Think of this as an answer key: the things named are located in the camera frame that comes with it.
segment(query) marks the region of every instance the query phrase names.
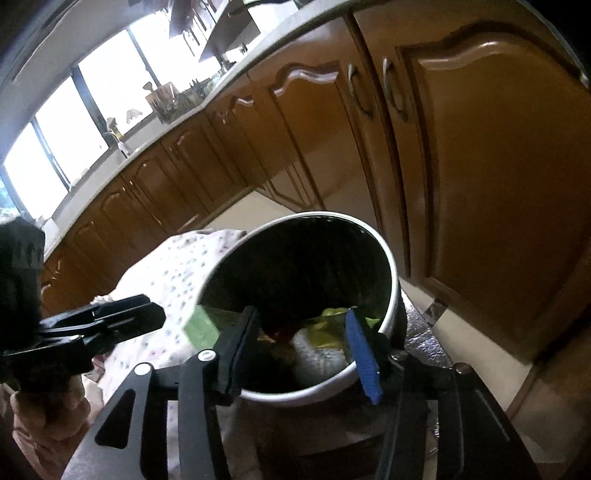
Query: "blue gripper pad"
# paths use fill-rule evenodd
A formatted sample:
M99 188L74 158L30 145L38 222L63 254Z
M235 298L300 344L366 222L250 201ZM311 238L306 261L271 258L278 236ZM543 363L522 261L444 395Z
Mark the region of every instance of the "blue gripper pad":
M363 333L363 327L359 323L364 321L365 319L359 320L353 309L349 310L345 314L345 332L351 354L357 363L357 372L363 391L372 403L377 405L382 400L382 387L379 384L378 363Z

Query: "screw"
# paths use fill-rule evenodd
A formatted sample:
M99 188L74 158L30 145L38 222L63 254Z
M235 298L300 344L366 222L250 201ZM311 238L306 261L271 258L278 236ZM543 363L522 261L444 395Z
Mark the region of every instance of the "screw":
M472 372L472 367L464 362L458 362L454 367L460 375L467 375Z
M136 375L145 375L150 373L150 370L152 370L152 366L150 364L139 364L135 366L134 373Z
M213 350L201 350L197 354L197 358L199 358L202 362L209 362L216 357L216 352Z

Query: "wooden cabinet door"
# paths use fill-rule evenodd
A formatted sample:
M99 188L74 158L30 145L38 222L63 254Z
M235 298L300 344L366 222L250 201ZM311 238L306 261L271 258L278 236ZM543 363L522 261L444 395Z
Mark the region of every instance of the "wooden cabinet door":
M249 92L249 87L250 80L243 75L208 105L205 111L213 129L246 182L266 191L269 188L267 173L233 112L237 99L241 95L245 96L245 92Z
M189 189L182 172L160 143L134 160L121 176L168 235L174 235L207 216L207 210Z
M356 14L392 63L413 279L532 358L591 297L591 97L516 2L453 3Z
M380 229L404 272L406 218L397 159L345 20L293 41L248 75L264 119L276 125L280 144L303 165L320 206Z
M87 209L112 252L109 261L117 281L167 237L130 189L121 176L115 177Z
M101 227L92 208L86 209L63 240L70 253L76 256L81 270L100 287L97 295L113 290L125 272L124 254L115 248L113 231Z
M267 117L263 98L255 98L248 78L231 87L231 95L222 99L222 107L213 113L214 125L235 126L252 149L249 168L257 185L289 209L300 212L320 208L301 162L279 139L276 124Z
M86 269L74 250L59 245L44 264L41 274L41 305L46 316L82 307L104 294L97 278Z
M162 145L209 213L246 187L204 113L179 125L162 138Z

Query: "green sponge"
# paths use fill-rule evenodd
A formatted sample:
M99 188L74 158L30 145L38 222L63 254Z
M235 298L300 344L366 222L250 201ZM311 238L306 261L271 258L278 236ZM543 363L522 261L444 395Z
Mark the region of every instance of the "green sponge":
M220 332L240 318L240 313L196 305L191 317L183 327L189 342L197 351L212 348L220 336Z

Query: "white cloth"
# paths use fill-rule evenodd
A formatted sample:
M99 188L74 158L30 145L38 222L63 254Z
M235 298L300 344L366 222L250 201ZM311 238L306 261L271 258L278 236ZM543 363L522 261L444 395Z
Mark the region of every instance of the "white cloth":
M138 363L149 362L154 368L170 367L182 364L196 353L183 327L193 312L205 277L244 234L239 230L209 230L172 236L123 275L109 297L120 300L145 294L164 309L166 320L161 329L122 342L113 350L99 382L105 402ZM254 480L261 476L254 444L248 441L249 429L242 427L244 420L236 418L239 405L218 409L222 440L232 477ZM180 478L177 402L168 404L167 430L169 477L177 479ZM240 440L233 441L232 437L236 436Z

